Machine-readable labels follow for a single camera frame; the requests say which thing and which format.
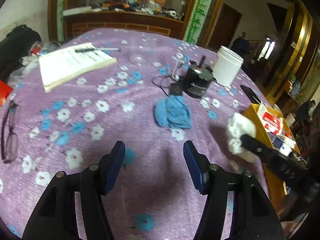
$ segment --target blue cloth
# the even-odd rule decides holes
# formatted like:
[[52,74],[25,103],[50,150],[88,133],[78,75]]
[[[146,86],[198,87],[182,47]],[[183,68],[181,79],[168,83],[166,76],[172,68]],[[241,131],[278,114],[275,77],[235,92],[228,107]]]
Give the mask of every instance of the blue cloth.
[[192,128],[191,116],[183,96],[169,95],[156,103],[155,119],[159,126]]

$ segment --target black bag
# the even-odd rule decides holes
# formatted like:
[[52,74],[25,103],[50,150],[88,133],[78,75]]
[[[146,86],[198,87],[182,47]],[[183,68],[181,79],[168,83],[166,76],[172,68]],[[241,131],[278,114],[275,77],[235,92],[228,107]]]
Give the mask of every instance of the black bag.
[[41,41],[39,33],[20,25],[0,42],[0,80],[7,82],[10,74],[21,66],[19,59],[28,55],[36,41]]

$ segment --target doorway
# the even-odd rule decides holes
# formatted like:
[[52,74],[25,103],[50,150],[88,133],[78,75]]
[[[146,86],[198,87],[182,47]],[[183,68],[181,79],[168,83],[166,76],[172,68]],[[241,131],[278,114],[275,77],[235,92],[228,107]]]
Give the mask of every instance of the doorway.
[[241,17],[241,13],[224,3],[208,48],[217,52],[221,46],[229,47]]

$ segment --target black cable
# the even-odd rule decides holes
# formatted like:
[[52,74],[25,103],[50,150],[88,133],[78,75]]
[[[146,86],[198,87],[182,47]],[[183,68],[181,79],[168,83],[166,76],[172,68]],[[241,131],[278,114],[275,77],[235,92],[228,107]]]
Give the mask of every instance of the black cable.
[[[163,87],[161,84],[162,84],[162,81],[164,80],[164,78],[171,78],[171,76],[156,76],[156,77],[153,77],[152,78],[152,83],[156,86],[156,87],[159,87],[159,88],[161,88],[161,90],[165,93],[165,95],[166,96],[168,96],[168,94],[166,93],[166,91],[164,91],[164,88],[169,88],[170,86],[168,86],[168,87]],[[162,80],[160,81],[160,83],[159,83],[159,85],[158,84],[156,84],[155,83],[155,81],[154,81],[154,79],[156,79],[156,78],[161,78]]]

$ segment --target eyeglasses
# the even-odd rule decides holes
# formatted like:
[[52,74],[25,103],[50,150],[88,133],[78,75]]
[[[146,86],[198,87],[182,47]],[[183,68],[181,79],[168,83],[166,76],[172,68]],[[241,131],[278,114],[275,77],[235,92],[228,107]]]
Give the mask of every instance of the eyeglasses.
[[[13,132],[15,124],[18,122],[20,106],[17,105],[14,101],[10,101],[8,109],[4,114],[1,127],[1,159],[4,163],[11,163],[17,157],[18,150],[18,138],[17,135]],[[4,143],[4,128],[7,123],[9,124],[9,134]]]

